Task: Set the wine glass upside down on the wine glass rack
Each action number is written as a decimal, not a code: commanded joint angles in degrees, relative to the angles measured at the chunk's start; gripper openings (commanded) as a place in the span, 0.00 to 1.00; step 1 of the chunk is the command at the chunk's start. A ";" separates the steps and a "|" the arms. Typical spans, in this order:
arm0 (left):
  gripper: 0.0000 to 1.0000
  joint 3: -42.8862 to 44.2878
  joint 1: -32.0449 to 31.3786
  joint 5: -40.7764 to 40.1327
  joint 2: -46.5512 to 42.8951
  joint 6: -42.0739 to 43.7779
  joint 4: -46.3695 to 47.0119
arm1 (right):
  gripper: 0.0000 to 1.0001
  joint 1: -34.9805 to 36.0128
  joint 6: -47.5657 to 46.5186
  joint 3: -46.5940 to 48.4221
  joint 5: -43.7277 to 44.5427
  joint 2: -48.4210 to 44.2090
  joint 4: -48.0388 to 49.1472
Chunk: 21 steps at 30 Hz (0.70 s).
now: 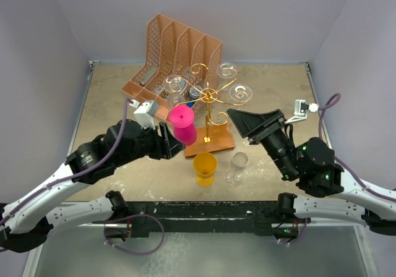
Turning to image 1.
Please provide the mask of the clear round wine glass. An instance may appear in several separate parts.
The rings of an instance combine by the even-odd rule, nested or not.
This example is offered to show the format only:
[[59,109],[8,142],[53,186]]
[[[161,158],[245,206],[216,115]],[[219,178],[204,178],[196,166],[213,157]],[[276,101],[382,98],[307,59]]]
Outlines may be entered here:
[[232,62],[221,62],[217,66],[218,88],[223,88],[236,78],[237,66]]

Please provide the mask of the clear flute wine glass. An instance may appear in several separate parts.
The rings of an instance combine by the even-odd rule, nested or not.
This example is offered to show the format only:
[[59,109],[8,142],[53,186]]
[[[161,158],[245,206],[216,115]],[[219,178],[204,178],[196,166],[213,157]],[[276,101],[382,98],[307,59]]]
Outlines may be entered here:
[[230,98],[238,106],[245,105],[253,95],[251,88],[243,84],[235,84],[230,88]]

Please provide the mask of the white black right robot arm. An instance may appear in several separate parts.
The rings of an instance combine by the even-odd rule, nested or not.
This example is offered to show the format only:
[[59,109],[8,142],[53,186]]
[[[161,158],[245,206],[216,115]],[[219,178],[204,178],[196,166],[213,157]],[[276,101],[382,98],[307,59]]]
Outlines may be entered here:
[[377,234],[395,235],[395,191],[358,182],[319,137],[296,146],[293,126],[279,109],[262,114],[228,109],[226,113],[242,138],[264,147],[282,180],[294,181],[304,191],[303,196],[278,196],[275,215],[280,221],[333,218],[365,225]]

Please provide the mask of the pink plastic goblet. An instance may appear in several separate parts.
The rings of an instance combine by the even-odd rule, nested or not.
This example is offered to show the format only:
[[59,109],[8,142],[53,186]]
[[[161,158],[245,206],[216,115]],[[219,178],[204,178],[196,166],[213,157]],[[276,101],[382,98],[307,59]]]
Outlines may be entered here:
[[168,119],[173,126],[174,137],[187,147],[197,140],[197,130],[193,123],[194,118],[193,110],[185,105],[176,106],[168,115]]

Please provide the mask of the clear tall wine glass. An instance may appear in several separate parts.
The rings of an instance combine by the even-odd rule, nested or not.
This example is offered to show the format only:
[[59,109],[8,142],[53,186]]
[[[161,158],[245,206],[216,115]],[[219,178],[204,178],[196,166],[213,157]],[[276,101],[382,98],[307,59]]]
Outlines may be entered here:
[[183,92],[186,89],[186,81],[181,76],[171,74],[165,77],[162,86],[168,92],[167,102],[169,110],[186,101],[183,96]]

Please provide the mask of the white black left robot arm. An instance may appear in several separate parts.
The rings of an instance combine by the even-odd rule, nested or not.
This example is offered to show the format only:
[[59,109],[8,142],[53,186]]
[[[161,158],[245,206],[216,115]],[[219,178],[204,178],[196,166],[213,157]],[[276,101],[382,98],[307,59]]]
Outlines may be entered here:
[[142,128],[124,119],[80,145],[56,172],[26,196],[1,208],[1,251],[28,252],[42,245],[56,231],[85,223],[120,223],[128,205],[118,191],[83,204],[64,207],[71,195],[110,177],[132,161],[145,156],[170,160],[185,148],[164,122]]

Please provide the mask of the gold wire wine glass rack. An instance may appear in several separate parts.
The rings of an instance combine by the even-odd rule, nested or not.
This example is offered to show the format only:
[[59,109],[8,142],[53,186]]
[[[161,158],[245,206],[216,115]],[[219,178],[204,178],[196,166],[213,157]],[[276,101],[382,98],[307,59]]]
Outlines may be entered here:
[[[187,88],[195,87],[193,83],[188,81],[183,77],[183,79],[186,81]],[[232,150],[235,148],[235,143],[233,140],[233,136],[227,129],[227,121],[228,121],[228,115],[224,111],[218,112],[216,115],[211,113],[211,106],[216,103],[222,103],[224,104],[225,102],[220,99],[220,95],[223,92],[228,92],[230,91],[230,88],[235,85],[236,78],[232,80],[231,83],[228,85],[224,86],[223,88],[217,88],[213,84],[209,82],[205,82],[203,84],[203,90],[201,92],[201,97],[196,100],[189,100],[185,101],[183,103],[178,104],[179,105],[185,105],[189,102],[195,101],[195,104],[191,109],[193,110],[195,114],[195,118],[197,116],[197,113],[195,112],[195,108],[198,106],[201,107],[206,107],[206,116],[205,116],[205,126],[197,128],[197,140],[190,146],[186,146],[184,149],[184,156],[186,158],[193,158],[199,153],[215,153],[215,152],[220,152],[220,151],[225,151],[225,150]],[[238,106],[237,104],[234,104],[234,102],[231,100],[229,103],[232,106]]]

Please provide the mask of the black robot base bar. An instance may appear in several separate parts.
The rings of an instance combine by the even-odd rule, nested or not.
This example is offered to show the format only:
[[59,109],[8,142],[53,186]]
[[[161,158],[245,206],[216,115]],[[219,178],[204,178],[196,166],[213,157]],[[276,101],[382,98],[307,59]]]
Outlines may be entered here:
[[106,223],[131,219],[131,237],[152,232],[248,233],[256,236],[297,235],[297,227],[311,222],[292,212],[278,211],[276,201],[126,202]]

